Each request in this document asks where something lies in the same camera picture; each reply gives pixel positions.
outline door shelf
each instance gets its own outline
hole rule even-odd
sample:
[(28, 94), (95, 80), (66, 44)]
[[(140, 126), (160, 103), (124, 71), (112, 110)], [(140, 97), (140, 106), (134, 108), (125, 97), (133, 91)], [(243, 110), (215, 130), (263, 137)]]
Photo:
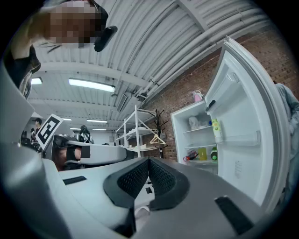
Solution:
[(212, 125), (207, 126), (207, 127), (204, 127), (204, 128), (200, 128), (200, 129), (193, 129), (193, 130), (185, 131), (184, 134), (186, 134), (186, 133), (190, 133), (190, 132), (199, 131), (199, 130), (203, 130), (203, 129), (208, 129), (208, 128), (210, 128), (210, 127), (212, 127)]
[(235, 92), (240, 87), (239, 78), (235, 73), (226, 74), (219, 85), (213, 84), (207, 93), (207, 106), (205, 111), (211, 114), (214, 110), (225, 104), (232, 98), (231, 92)]
[(199, 164), (218, 164), (218, 160), (213, 161), (213, 160), (188, 160), (188, 162), (191, 163), (199, 163)]
[(192, 148), (206, 148), (206, 147), (212, 147), (212, 146), (216, 146), (216, 144), (203, 145), (203, 146), (189, 145), (188, 147), (185, 147), (185, 149), (192, 149)]
[[(220, 138), (215, 138), (216, 142), (220, 142)], [(253, 147), (261, 144), (261, 132), (257, 130), (252, 134), (237, 135), (224, 137), (221, 143), (228, 146), (246, 146)]]

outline pipe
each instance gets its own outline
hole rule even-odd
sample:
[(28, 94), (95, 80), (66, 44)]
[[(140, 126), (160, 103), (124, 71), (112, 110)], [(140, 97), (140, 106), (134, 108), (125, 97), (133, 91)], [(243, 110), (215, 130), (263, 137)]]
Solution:
[(239, 4), (239, 5), (237, 5), (233, 9), (228, 8), (226, 10), (221, 11), (221, 16), (215, 15), (215, 16), (213, 16), (211, 18), (208, 18), (207, 21), (206, 21), (206, 24), (209, 27), (212, 27), (212, 26), (216, 25), (217, 23), (221, 22), (222, 18), (225, 18), (225, 17), (230, 16), (230, 15), (232, 16), (232, 15), (234, 15), (234, 14), (236, 14), (236, 13), (242, 11), (242, 10), (246, 11), (246, 10), (250, 10), (250, 9), (254, 9), (254, 8), (252, 8), (252, 5), (249, 2), (245, 2), (243, 4)]
[[(210, 21), (209, 18), (206, 20), (206, 24), (209, 26), (209, 28), (211, 28), (211, 27), (213, 27), (214, 25), (216, 25), (217, 23), (223, 21), (223, 18), (229, 18), (230, 16), (233, 16), (233, 15), (239, 13), (239, 12), (245, 12), (246, 10), (249, 10), (248, 8), (247, 8), (247, 9), (244, 9), (244, 8), (242, 9), (242, 6), (243, 6), (243, 5), (241, 5), (241, 4), (234, 5), (234, 9), (233, 9), (233, 11), (230, 10), (231, 14), (229, 14), (229, 15), (227, 15), (227, 14), (225, 14), (225, 12), (223, 13), (223, 12), (221, 11), (220, 14), (217, 14), (217, 16), (216, 16), (216, 21), (213, 20), (213, 21), (214, 21), (213, 24), (211, 24), (211, 21)], [(192, 39), (190, 39), (190, 40), (188, 39), (188, 40), (185, 41), (185, 43), (188, 44), (188, 43), (191, 42), (191, 41), (192, 41)], [(143, 75), (143, 76), (146, 75), (146, 74), (150, 71), (151, 68), (154, 68), (155, 70), (151, 73), (151, 75), (154, 76), (157, 72), (160, 71), (160, 68), (163, 67), (163, 65), (164, 65), (167, 61), (169, 61), (169, 59), (172, 58), (175, 54), (177, 54), (177, 52), (173, 52), (171, 55), (169, 55), (169, 56), (168, 56), (166, 59), (164, 59), (162, 62), (159, 61), (159, 62), (155, 62), (154, 64), (151, 63), (149, 69), (146, 70), (145, 73), (143, 73), (142, 75)]]
[[(222, 30), (221, 32), (217, 33), (216, 35), (214, 35), (212, 38), (211, 38), (211, 41), (213, 42), (217, 42), (219, 41), (219, 39), (225, 37), (226, 35), (230, 34), (230, 32), (244, 26), (244, 25), (250, 25), (256, 21), (259, 21), (259, 20), (263, 20), (267, 18), (266, 15), (258, 15), (258, 16), (253, 16), (251, 18), (248, 18), (244, 21), (240, 21), (236, 24), (234, 24), (233, 26), (229, 27), (229, 28), (226, 28), (224, 30)], [(205, 42), (204, 44), (200, 45), (199, 47), (197, 47), (197, 49), (195, 49), (194, 51), (192, 51), (190, 54), (188, 54), (187, 56), (185, 56), (184, 58), (186, 59), (190, 59), (190, 58), (193, 58), (194, 56), (196, 56), (202, 49), (204, 49), (207, 45), (209, 45), (209, 42)], [(163, 78), (161, 78), (158, 82), (159, 86), (163, 85), (164, 83), (166, 83), (170, 78), (171, 76), (180, 69), (180, 67), (184, 64), (184, 62), (186, 62), (184, 60), (182, 60), (181, 64), (177, 64), (176, 65), (176, 68), (173, 68), (172, 70), (170, 70), (167, 74), (165, 74), (165, 76)], [(147, 93), (147, 97), (149, 97), (156, 89), (158, 88), (157, 85), (155, 85), (148, 93)]]
[(199, 8), (199, 14), (202, 15), (202, 18), (205, 19), (205, 18), (209, 18), (210, 15), (212, 15), (213, 13), (217, 12), (217, 11), (220, 11), (222, 13), (222, 8), (224, 7), (229, 7), (229, 8), (232, 8), (232, 4), (233, 3), (240, 3), (241, 1), (236, 1), (236, 0), (226, 0), (226, 1), (223, 1), (223, 0), (220, 0), (220, 1), (213, 1), (211, 2), (210, 4), (208, 4), (206, 7), (204, 8)]
[[(123, 74), (123, 72), (124, 72), (124, 70), (127, 68), (127, 65), (128, 65), (128, 63), (129, 63), (129, 61), (130, 61), (130, 59), (131, 59), (131, 57), (132, 57), (132, 55), (134, 54), (134, 52), (135, 52), (135, 50), (136, 50), (136, 48), (138, 47), (138, 45), (139, 45), (139, 43), (140, 43), (140, 41), (143, 39), (143, 37), (145, 36), (145, 34), (148, 32), (148, 30), (151, 28), (151, 26), (155, 23), (155, 21), (173, 4), (175, 2), (175, 0), (172, 0), (171, 2), (169, 2), (163, 9), (162, 9), (162, 11), (160, 12), (160, 14), (153, 20), (153, 22), (149, 25), (149, 27), (146, 29), (146, 31), (143, 33), (143, 35), (141, 36), (141, 38), (139, 39), (139, 41), (138, 41), (138, 43), (135, 45), (135, 47), (134, 47), (134, 49), (133, 49), (133, 51), (132, 51), (132, 53), (131, 53), (131, 55), (128, 57), (128, 60), (126, 61), (126, 64), (124, 65), (124, 67), (122, 68), (122, 70), (121, 70), (121, 76), (122, 76), (122, 74)], [(119, 84), (119, 82), (120, 82), (120, 80), (121, 80), (121, 76), (118, 78), (118, 80), (117, 80), (117, 83), (116, 83), (116, 88), (118, 87), (118, 84)]]
[(174, 33), (176, 32), (175, 30), (173, 30), (179, 22), (182, 22), (183, 20), (187, 20), (188, 19), (188, 15), (187, 13), (180, 15), (180, 17), (177, 17), (175, 20), (169, 21), (169, 24), (167, 25), (167, 29), (164, 30), (164, 32), (159, 33), (158, 31), (154, 31), (153, 33), (156, 33), (157, 36), (155, 37), (155, 39), (149, 44), (149, 46), (145, 49), (140, 49), (140, 51), (138, 52), (138, 54), (136, 55), (136, 58), (138, 57), (138, 55), (140, 54), (142, 56), (141, 60), (138, 60), (138, 62), (136, 64), (133, 65), (133, 62), (131, 63), (130, 66), (130, 71), (131, 74), (136, 76), (136, 73), (138, 71), (140, 71), (141, 66), (143, 65), (143, 67), (145, 67), (144, 61), (147, 60), (149, 54), (152, 54), (152, 52), (154, 51), (154, 49), (157, 49), (157, 46), (160, 44), (161, 39), (165, 39), (167, 36), (171, 35), (173, 36), (172, 38), (175, 38), (176, 35), (174, 35)]
[(193, 39), (188, 45), (186, 45), (178, 54), (176, 54), (169, 62), (167, 62), (161, 70), (155, 75), (153, 81), (151, 81), (143, 90), (141, 90), (139, 93), (145, 93), (150, 87), (153, 86), (153, 84), (169, 69), (171, 68), (177, 61), (181, 60), (181, 57), (183, 57), (185, 54), (187, 54), (189, 51), (191, 51), (198, 43), (200, 43), (202, 40), (208, 38), (210, 35), (214, 34), (215, 32), (221, 30), (222, 28), (226, 27), (227, 25), (231, 24), (232, 22), (241, 19), (243, 17), (247, 17), (251, 14), (256, 14), (262, 12), (260, 9), (250, 9), (242, 13), (237, 13), (236, 15), (233, 15), (226, 20), (214, 25), (209, 30), (205, 31), (204, 33), (200, 34), (198, 37)]
[[(234, 15), (236, 14), (236, 12), (239, 12), (240, 13), (240, 11), (238, 11), (238, 9), (239, 8), (244, 8), (244, 3), (242, 3), (242, 4), (238, 4), (238, 5), (235, 5), (235, 8), (232, 10), (232, 9), (228, 9), (226, 12), (221, 12), (221, 14), (220, 15), (217, 15), (217, 16), (214, 16), (214, 18), (212, 18), (212, 19), (207, 19), (207, 25), (209, 25), (209, 24), (211, 24), (213, 21), (216, 21), (217, 19), (220, 19), (220, 18), (222, 18), (222, 17), (224, 17), (225, 15), (227, 15), (228, 13), (234, 13)], [(140, 91), (142, 90), (142, 87), (140, 87), (139, 89), (138, 89), (138, 91), (136, 92), (136, 93), (134, 93), (134, 96), (137, 96), (139, 93), (140, 93)]]

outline ceiling light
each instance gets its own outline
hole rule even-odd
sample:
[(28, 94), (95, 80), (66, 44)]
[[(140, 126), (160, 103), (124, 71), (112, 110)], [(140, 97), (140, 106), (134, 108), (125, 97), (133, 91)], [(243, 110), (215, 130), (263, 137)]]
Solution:
[(43, 81), (40, 77), (31, 79), (31, 84), (41, 84), (41, 83), (43, 83)]
[(93, 89), (98, 89), (98, 90), (102, 90), (102, 91), (108, 91), (108, 92), (115, 91), (115, 86), (113, 86), (113, 85), (98, 83), (98, 82), (93, 82), (93, 81), (77, 80), (77, 79), (70, 78), (69, 83), (70, 83), (70, 85), (93, 88)]
[(107, 120), (94, 120), (94, 119), (88, 119), (86, 120), (88, 122), (97, 122), (97, 123), (108, 123)]

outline white shelving unit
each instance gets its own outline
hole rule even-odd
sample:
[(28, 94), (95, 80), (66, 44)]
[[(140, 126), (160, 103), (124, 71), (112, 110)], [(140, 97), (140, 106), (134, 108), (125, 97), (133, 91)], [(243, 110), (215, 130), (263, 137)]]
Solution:
[[(123, 124), (115, 131), (115, 138), (116, 141), (120, 139), (124, 139), (124, 147), (127, 150), (134, 151), (138, 153), (138, 157), (141, 157), (142, 151), (149, 151), (157, 149), (156, 147), (145, 147), (141, 148), (140, 146), (140, 138), (147, 134), (155, 134), (153, 130), (151, 130), (145, 123), (149, 120), (152, 120), (154, 118), (155, 112), (149, 111), (149, 110), (142, 110), (138, 109), (137, 106), (135, 106), (134, 112), (127, 118), (124, 119)], [(128, 131), (127, 124), (130, 126), (133, 126), (133, 130)], [(117, 132), (121, 129), (124, 129), (124, 134), (120, 137), (117, 137)], [(137, 146), (136, 147), (129, 147), (128, 140), (136, 138)]]

